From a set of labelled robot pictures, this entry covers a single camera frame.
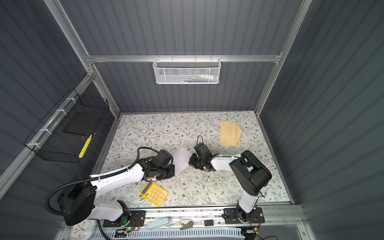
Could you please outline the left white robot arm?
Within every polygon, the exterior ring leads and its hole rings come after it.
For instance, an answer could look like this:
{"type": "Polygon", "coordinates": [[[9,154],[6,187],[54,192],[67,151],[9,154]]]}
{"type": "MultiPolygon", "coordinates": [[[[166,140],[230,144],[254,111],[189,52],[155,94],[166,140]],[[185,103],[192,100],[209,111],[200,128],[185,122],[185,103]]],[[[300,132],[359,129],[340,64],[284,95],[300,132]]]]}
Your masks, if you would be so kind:
{"type": "Polygon", "coordinates": [[[119,220],[129,211],[124,202],[118,200],[116,204],[103,204],[98,198],[130,183],[172,178],[175,175],[173,160],[168,151],[160,150],[155,156],[143,159],[137,157],[128,167],[68,183],[60,190],[57,198],[61,216],[68,226],[86,219],[119,220]]]}

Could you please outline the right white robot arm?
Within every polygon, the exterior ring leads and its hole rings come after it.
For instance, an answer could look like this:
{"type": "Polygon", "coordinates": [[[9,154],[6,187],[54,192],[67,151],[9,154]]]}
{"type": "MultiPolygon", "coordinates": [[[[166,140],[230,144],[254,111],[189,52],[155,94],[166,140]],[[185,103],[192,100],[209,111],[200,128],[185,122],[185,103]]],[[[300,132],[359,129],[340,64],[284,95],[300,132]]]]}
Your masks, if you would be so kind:
{"type": "Polygon", "coordinates": [[[249,150],[237,156],[223,156],[212,154],[204,143],[197,144],[194,149],[196,152],[189,160],[193,168],[205,172],[228,171],[235,175],[243,188],[237,204],[238,216],[243,216],[245,221],[256,209],[262,188],[272,179],[269,169],[249,150]]]}

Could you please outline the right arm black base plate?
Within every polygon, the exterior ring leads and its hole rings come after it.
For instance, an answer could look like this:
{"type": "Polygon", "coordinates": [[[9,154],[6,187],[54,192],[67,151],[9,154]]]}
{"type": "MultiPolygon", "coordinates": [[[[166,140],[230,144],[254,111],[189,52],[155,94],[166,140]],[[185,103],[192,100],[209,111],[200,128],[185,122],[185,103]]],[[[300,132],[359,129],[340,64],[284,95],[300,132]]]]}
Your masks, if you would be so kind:
{"type": "Polygon", "coordinates": [[[250,213],[245,213],[240,208],[225,208],[222,218],[226,224],[263,224],[265,217],[260,207],[252,209],[250,213]]]}

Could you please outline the white paper letter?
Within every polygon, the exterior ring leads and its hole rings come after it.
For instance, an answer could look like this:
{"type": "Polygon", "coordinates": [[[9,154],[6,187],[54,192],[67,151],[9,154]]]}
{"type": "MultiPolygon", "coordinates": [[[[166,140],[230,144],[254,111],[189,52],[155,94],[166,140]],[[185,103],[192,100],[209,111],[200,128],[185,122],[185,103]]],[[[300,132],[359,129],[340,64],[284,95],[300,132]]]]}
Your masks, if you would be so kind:
{"type": "Polygon", "coordinates": [[[185,148],[179,149],[173,154],[173,164],[175,165],[175,175],[179,175],[189,165],[192,154],[185,148]]]}

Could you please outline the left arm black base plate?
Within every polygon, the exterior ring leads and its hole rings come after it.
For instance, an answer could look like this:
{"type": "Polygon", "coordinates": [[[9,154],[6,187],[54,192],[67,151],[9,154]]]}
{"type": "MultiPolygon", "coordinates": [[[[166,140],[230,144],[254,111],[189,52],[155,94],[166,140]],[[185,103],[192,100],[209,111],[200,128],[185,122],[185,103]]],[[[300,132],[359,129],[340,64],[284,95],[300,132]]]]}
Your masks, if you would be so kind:
{"type": "Polygon", "coordinates": [[[146,219],[146,211],[130,211],[129,214],[123,213],[116,221],[111,222],[104,220],[104,228],[118,228],[118,227],[142,227],[146,219]]]}

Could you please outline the manila paper envelope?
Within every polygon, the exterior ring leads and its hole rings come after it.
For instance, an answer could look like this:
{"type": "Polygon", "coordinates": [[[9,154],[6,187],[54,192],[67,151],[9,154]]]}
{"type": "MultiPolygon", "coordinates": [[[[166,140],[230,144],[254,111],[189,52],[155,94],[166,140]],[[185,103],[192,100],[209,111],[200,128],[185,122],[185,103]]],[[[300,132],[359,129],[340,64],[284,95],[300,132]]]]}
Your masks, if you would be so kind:
{"type": "Polygon", "coordinates": [[[222,121],[220,125],[220,144],[237,146],[240,141],[242,130],[238,123],[222,121]]]}

